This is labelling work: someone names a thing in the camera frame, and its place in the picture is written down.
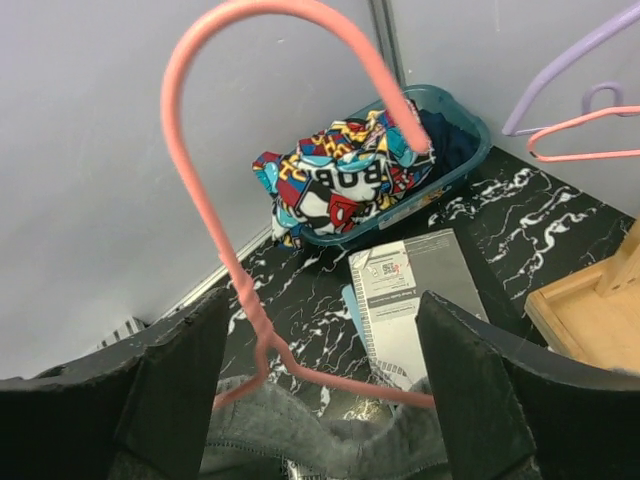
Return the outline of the navy blue mesh shorts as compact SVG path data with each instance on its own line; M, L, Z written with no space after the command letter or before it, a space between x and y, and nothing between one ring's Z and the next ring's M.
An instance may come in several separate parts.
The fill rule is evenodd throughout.
M441 113L421 109L419 115L435 150L435 177L455 170L475 154L479 144L476 137L449 123Z

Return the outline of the colourful comic print shorts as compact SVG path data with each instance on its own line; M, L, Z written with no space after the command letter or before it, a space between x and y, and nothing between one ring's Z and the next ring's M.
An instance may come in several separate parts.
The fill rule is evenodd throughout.
M435 145L413 151L386 110L335 120L292 152L264 152L252 170L272 199L276 244L298 249L305 229L335 236L395 206L433 173Z

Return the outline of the lavender plastic hanger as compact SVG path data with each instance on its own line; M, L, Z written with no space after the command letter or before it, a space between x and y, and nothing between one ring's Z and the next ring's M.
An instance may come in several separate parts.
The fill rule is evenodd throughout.
M521 129L517 127L539 94L561 73L573 66L578 60L591 53L602 44L639 22L639 2L615 14L609 20L592 30L571 47L547 64L529 83L517 101L511 114L502 127L502 134L508 137L531 135L542 127Z

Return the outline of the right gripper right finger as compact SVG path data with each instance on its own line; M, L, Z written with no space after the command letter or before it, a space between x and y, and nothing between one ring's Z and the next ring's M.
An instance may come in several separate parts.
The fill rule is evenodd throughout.
M453 478L638 478L638 376L552 353L431 291L416 324Z

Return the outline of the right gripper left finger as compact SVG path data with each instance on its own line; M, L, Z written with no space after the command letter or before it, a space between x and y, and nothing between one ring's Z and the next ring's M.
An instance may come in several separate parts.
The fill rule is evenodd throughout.
M31 379L1 382L4 479L194 479L229 294Z

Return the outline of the grey shorts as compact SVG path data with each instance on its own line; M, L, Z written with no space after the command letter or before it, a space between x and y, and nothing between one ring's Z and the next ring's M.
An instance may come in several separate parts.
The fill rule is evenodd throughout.
M401 406L385 424L316 416L273 383L212 413L145 413L113 479L446 479L437 414Z

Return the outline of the pink wire hanger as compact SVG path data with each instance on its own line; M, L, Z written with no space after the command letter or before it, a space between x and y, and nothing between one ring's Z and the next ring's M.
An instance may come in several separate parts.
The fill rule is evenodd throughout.
M605 135L622 117L639 117L639 105L612 106L562 121L534 133L526 150L542 163L599 161L639 156L639 140L615 147Z
M241 20L267 14L297 17L314 23L342 40L357 56L387 110L400 127L409 146L424 153L430 146L421 124L410 112L404 96L367 36L347 17L319 1L227 1L200 17L179 40L166 67L161 89L161 123L170 157L227 268L237 297L256 334L254 350L256 374L240 386L216 395L220 409L255 391L268 378L267 353L275 349L287 371L305 381L418 408L432 408L428 394L403 391L343 378L298 364L288 344L275 332L272 321L254 290L254 282L242 267L224 230L213 202L191 161L183 135L181 102L183 87L199 50L214 35Z

